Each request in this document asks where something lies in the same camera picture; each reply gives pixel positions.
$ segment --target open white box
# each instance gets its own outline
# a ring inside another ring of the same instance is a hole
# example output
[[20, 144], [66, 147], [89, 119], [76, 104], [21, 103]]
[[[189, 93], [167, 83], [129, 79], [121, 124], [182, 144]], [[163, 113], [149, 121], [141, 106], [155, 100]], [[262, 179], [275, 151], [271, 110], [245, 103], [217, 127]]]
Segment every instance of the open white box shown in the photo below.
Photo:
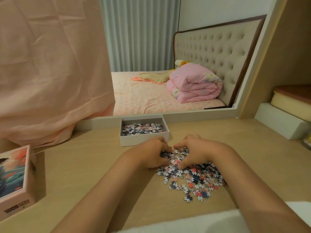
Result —
[[[122, 136], [122, 128], [126, 125], [131, 125], [133, 123], [157, 123], [163, 126], [164, 132], [158, 133], [148, 133], [148, 134], [138, 134], [138, 135], [130, 135], [130, 136]], [[169, 129], [166, 125], [166, 122], [162, 115], [149, 115], [149, 116], [135, 116], [135, 117], [125, 117], [121, 118], [120, 125], [120, 143], [121, 146], [131, 146], [137, 145], [144, 141], [147, 141], [151, 137], [162, 136], [165, 141], [169, 141]]]

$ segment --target hand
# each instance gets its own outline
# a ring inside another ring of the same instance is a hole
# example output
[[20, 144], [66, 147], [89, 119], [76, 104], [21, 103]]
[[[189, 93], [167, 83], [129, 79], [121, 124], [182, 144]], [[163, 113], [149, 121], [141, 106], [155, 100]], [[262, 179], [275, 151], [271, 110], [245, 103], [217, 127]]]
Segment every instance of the hand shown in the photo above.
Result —
[[209, 161], [213, 162], [213, 157], [228, 149], [229, 145], [218, 141], [206, 140], [199, 135], [187, 135], [183, 141], [174, 145], [174, 149], [187, 147], [188, 156], [178, 164], [178, 169], [182, 170], [192, 164], [203, 164]]
[[171, 161], [160, 156], [162, 150], [173, 152], [165, 139], [158, 136], [134, 146], [125, 152], [124, 155], [131, 156], [134, 161], [138, 161], [138, 164], [144, 168], [168, 166], [171, 164]]

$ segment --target bed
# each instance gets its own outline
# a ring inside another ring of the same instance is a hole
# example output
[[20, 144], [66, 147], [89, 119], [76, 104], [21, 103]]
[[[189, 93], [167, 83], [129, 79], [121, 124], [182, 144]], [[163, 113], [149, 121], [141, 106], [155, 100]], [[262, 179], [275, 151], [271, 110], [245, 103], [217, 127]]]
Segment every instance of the bed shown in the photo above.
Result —
[[261, 15], [174, 34], [174, 62], [182, 59], [212, 70], [223, 81], [223, 89], [218, 98], [179, 103], [165, 84], [131, 80], [141, 72], [112, 72], [116, 99], [114, 115], [231, 107], [249, 66], [265, 17], [266, 15]]

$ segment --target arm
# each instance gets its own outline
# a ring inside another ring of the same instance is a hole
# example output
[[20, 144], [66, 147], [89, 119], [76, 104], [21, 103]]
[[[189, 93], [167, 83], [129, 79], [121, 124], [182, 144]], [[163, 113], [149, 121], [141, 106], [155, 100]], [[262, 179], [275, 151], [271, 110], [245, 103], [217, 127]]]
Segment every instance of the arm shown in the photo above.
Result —
[[311, 232], [311, 228], [261, 180], [230, 146], [187, 135], [174, 145], [189, 148], [178, 168], [212, 161], [232, 191], [251, 232]]
[[156, 137], [123, 153], [51, 233], [106, 232], [134, 173], [140, 168], [170, 164], [168, 159], [160, 157], [161, 150], [172, 152], [163, 137]]

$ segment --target pile of puzzle pieces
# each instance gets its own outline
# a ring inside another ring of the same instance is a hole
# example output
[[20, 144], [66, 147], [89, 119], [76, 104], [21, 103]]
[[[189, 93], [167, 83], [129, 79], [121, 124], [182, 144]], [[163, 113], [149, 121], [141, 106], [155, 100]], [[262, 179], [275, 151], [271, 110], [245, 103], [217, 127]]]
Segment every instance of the pile of puzzle pieces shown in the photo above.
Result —
[[157, 123], [133, 123], [122, 128], [122, 136], [164, 132], [163, 126]]
[[[169, 185], [169, 189], [183, 190], [185, 193], [184, 200], [190, 202], [193, 200], [191, 193], [196, 196], [199, 201], [204, 198], [207, 199], [211, 196], [211, 191], [218, 189], [219, 186], [224, 186], [225, 181], [217, 170], [215, 165], [211, 162], [202, 165], [191, 165], [184, 170], [177, 168], [180, 163], [187, 155], [189, 150], [183, 148], [183, 150], [174, 150], [173, 153], [161, 152], [161, 156], [171, 160], [171, 165], [161, 166], [157, 170], [159, 176], [164, 176], [164, 184], [168, 184], [170, 178], [173, 179]], [[186, 177], [186, 182], [189, 187], [185, 184], [179, 185], [178, 178], [183, 179]]]

